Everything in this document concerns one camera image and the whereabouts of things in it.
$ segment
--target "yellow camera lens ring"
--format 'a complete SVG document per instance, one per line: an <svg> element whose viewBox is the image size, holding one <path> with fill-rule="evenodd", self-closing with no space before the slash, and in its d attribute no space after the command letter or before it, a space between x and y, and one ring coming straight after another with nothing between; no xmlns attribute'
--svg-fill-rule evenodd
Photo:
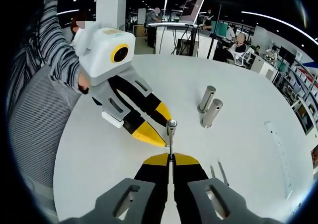
<svg viewBox="0 0 318 224"><path fill-rule="evenodd" d="M120 44L118 45L114 51L111 53L111 61L113 63L119 63L121 61L123 61L129 51L129 46L127 44Z"/></svg>

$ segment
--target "white round table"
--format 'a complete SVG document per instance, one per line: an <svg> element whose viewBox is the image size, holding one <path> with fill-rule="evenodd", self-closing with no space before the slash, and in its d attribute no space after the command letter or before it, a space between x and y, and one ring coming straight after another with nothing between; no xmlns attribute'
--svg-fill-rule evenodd
<svg viewBox="0 0 318 224"><path fill-rule="evenodd" d="M223 180L219 160L230 187L246 199L252 212L286 220L312 185L313 165L300 122L270 81L243 68L194 57L137 55L132 64L178 121L173 151L199 160L209 178L212 165ZM216 88L214 98L224 105L212 127L204 129L197 105L207 85ZM293 183L288 199L280 156L266 121L275 124L285 144ZM56 155L54 198L59 219L88 213L97 197L124 178L134 178L145 159L164 152L168 150L109 124L101 117L101 107L89 95L81 96ZM167 213L170 221L163 218L161 223L177 223L178 213Z"/></svg>

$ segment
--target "metal cylinder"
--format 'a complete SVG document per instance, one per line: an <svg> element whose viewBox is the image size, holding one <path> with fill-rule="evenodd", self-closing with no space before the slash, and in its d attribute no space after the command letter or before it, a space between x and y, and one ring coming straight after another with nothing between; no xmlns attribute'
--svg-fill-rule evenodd
<svg viewBox="0 0 318 224"><path fill-rule="evenodd" d="M177 127L177 121L168 120L167 122L167 134L168 134L168 147L170 147L170 160L172 160L172 138Z"/></svg>
<svg viewBox="0 0 318 224"><path fill-rule="evenodd" d="M201 101L200 105L198 106L198 111L200 113L204 114L208 111L209 105L211 103L211 100L212 100L215 92L216 92L215 87L207 86L207 89L205 90L202 101Z"/></svg>
<svg viewBox="0 0 318 224"><path fill-rule="evenodd" d="M214 118L217 116L218 112L220 111L220 109L223 106L223 102L219 99L214 99L212 101L212 104L209 108L209 110L207 111L207 113L205 114L205 116L202 118L200 124L202 127L204 128L209 128L212 126L212 122L214 120Z"/></svg>

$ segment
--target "camera lens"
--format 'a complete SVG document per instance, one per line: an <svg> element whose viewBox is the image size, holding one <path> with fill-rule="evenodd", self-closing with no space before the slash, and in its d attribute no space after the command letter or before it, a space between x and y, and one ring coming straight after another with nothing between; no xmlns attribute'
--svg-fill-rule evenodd
<svg viewBox="0 0 318 224"><path fill-rule="evenodd" d="M128 54L128 48L127 47L123 47L121 49L119 49L114 56L114 62L118 63L121 62L125 59L125 57Z"/></svg>

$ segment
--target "white pillar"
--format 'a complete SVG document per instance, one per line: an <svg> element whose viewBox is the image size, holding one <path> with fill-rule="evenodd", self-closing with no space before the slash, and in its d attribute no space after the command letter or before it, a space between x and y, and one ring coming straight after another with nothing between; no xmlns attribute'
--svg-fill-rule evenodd
<svg viewBox="0 0 318 224"><path fill-rule="evenodd" d="M126 0L97 0L96 21L103 27L125 30Z"/></svg>
<svg viewBox="0 0 318 224"><path fill-rule="evenodd" d="M146 22L146 9L138 9L138 19L137 24L144 24Z"/></svg>

